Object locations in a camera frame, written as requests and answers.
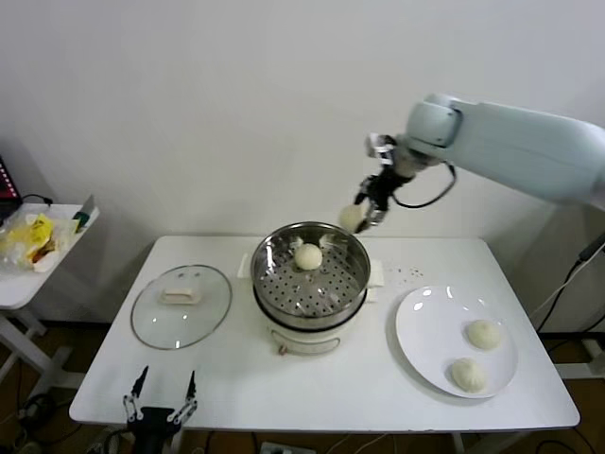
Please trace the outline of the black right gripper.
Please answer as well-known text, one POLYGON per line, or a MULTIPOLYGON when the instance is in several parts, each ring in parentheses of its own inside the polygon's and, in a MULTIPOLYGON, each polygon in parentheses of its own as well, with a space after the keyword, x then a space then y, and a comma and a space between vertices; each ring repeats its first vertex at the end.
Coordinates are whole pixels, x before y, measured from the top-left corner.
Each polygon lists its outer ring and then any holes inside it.
POLYGON ((389 210, 389 198, 413 177, 402 177, 396 172, 380 172, 366 177, 354 197, 354 205, 359 205, 359 221, 354 229, 362 233, 379 226, 389 210))

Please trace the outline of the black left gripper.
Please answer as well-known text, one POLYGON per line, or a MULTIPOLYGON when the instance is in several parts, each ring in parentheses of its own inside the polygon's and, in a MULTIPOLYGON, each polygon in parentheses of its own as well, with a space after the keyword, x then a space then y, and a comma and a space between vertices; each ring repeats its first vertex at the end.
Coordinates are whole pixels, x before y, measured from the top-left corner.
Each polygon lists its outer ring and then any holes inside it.
POLYGON ((147 377, 148 367, 135 379, 130 393, 123 397, 128 431, 134 436, 133 454, 161 454, 165 442, 181 430, 198 408, 196 373, 192 372, 179 410, 141 407, 139 397, 147 377))

